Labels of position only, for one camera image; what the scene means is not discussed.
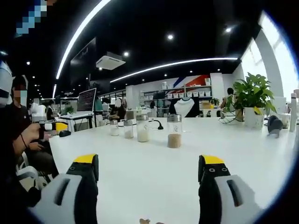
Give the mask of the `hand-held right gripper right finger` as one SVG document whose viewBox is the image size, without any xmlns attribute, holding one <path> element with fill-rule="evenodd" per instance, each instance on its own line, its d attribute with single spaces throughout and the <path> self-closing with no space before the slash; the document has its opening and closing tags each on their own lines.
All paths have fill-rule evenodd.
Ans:
<svg viewBox="0 0 299 224">
<path fill-rule="evenodd" d="M 253 189 L 222 159 L 200 155 L 198 182 L 200 224 L 253 224 L 262 214 Z"/>
</svg>

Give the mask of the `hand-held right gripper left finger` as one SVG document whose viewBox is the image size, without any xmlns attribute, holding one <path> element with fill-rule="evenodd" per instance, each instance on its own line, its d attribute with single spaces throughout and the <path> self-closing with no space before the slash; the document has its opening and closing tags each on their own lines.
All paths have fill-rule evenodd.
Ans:
<svg viewBox="0 0 299 224">
<path fill-rule="evenodd" d="M 29 210 L 41 224 L 96 224 L 98 180 L 98 155 L 80 156 L 42 190 L 40 201 Z"/>
</svg>

